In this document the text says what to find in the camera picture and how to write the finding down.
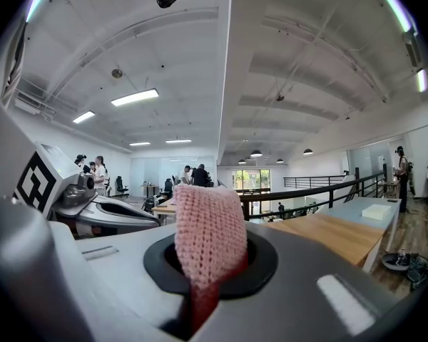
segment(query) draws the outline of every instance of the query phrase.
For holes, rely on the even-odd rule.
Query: pink knitted cloth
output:
[[[235,191],[178,185],[175,198],[175,248],[190,280],[196,331],[217,306],[220,283],[247,268],[247,235]]]

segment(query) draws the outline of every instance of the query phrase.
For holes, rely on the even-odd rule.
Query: office chair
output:
[[[127,189],[126,186],[123,187],[123,185],[122,185],[122,177],[121,176],[117,176],[117,179],[116,179],[116,190],[121,193],[121,197],[124,196],[124,195],[125,196],[129,196],[129,194],[124,194],[124,192],[128,191],[128,189]]]

